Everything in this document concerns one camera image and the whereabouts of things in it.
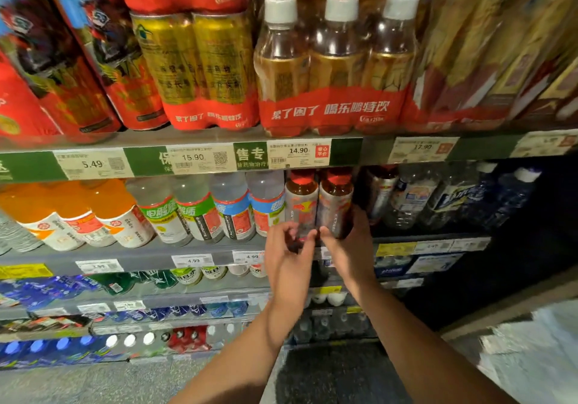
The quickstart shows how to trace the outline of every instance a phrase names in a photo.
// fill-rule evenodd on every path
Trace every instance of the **gold can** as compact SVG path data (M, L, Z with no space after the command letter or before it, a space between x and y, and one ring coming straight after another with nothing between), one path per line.
M325 87L359 86L363 76L365 53L350 56L324 56L311 51L309 90Z
M204 97L206 81L188 14L134 14L131 18L163 102L181 105Z
M309 89L309 56L267 59L255 56L259 100L281 101Z
M193 14L193 17L208 98L228 104L243 103L255 89L253 41L247 13Z
M361 86L379 91L403 91L412 79L415 53L374 53L365 65Z

